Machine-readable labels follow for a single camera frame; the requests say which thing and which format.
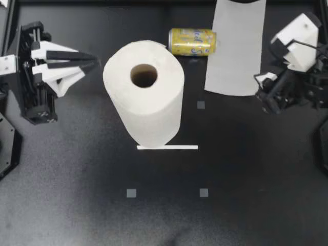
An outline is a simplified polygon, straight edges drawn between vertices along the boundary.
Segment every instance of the screw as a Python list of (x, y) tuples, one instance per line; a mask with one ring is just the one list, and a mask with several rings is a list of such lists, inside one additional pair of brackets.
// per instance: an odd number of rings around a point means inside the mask
[(313, 92), (313, 91), (309, 91), (307, 94), (308, 94), (310, 97), (313, 97), (313, 96), (314, 96), (314, 92)]
[(54, 123), (54, 122), (56, 122), (56, 120), (55, 119), (47, 119), (47, 122), (48, 123)]
[(39, 116), (44, 117), (44, 116), (48, 116), (47, 112), (42, 112), (42, 113), (38, 113)]

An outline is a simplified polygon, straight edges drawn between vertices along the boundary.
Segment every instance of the cable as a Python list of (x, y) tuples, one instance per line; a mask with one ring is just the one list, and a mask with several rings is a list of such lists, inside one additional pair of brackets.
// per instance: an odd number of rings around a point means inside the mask
[(303, 42), (300, 42), (300, 41), (297, 41), (297, 40), (292, 40), (292, 41), (290, 41), (287, 45), (286, 45), (286, 47), (288, 48), (290, 45), (292, 45), (293, 43), (297, 43), (297, 44), (300, 44), (300, 45), (304, 45), (304, 46), (308, 46), (308, 47), (310, 47), (310, 48), (313, 48), (313, 49), (315, 49), (316, 51), (318, 51), (320, 54), (322, 54), (322, 55), (324, 55), (326, 58), (328, 58), (328, 56), (327, 56), (327, 54), (326, 53), (324, 53), (324, 52), (322, 52), (321, 50), (320, 50), (320, 48), (319, 47), (315, 47), (315, 46), (313, 46), (313, 45), (309, 45), (309, 44), (307, 44), (307, 43), (303, 43)]
[(259, 75), (258, 75), (258, 74), (253, 75), (253, 78), (254, 78), (255, 81), (257, 82), (258, 86), (259, 86), (259, 87), (262, 87), (261, 84), (260, 84), (260, 82), (257, 80), (257, 77), (256, 77), (256, 76), (259, 76)]

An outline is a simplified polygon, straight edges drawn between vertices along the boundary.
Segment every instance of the yellow soda can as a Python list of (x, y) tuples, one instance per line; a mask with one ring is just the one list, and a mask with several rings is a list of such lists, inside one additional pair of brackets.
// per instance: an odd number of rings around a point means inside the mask
[(174, 55), (208, 56), (216, 50), (216, 33), (209, 29), (172, 28), (169, 51)]

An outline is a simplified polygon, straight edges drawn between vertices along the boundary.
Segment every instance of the paper towel roll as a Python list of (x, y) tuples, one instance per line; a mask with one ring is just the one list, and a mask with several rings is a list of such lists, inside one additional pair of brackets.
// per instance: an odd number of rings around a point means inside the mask
[(165, 145), (178, 132), (185, 75), (178, 60), (154, 41), (130, 43), (104, 68), (104, 84), (129, 134), (140, 145)]

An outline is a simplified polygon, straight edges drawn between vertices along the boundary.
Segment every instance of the white paper towel sheet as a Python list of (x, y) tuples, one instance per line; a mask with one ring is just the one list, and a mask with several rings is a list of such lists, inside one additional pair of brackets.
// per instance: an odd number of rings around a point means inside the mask
[[(148, 87), (134, 84), (132, 71), (138, 68), (140, 74), (149, 66), (157, 74), (154, 84)], [(124, 46), (108, 60), (103, 77), (124, 126), (138, 144), (156, 148), (176, 135), (185, 75), (181, 64), (164, 45), (144, 40)]]
[(212, 29), (217, 49), (208, 58), (205, 90), (233, 96), (256, 93), (253, 75), (260, 72), (265, 4), (217, 0)]

